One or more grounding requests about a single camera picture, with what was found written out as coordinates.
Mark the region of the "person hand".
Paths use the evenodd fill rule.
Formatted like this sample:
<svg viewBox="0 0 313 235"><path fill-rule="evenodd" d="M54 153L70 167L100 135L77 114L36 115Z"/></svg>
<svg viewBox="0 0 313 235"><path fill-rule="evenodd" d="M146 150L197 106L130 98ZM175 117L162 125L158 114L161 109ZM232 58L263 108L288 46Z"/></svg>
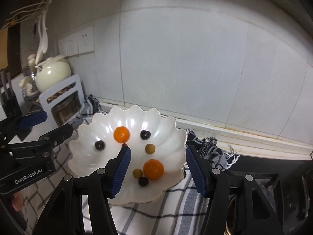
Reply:
<svg viewBox="0 0 313 235"><path fill-rule="evenodd" d="M23 207L23 196L22 192L17 192L12 195L12 207L16 212L20 211Z"/></svg>

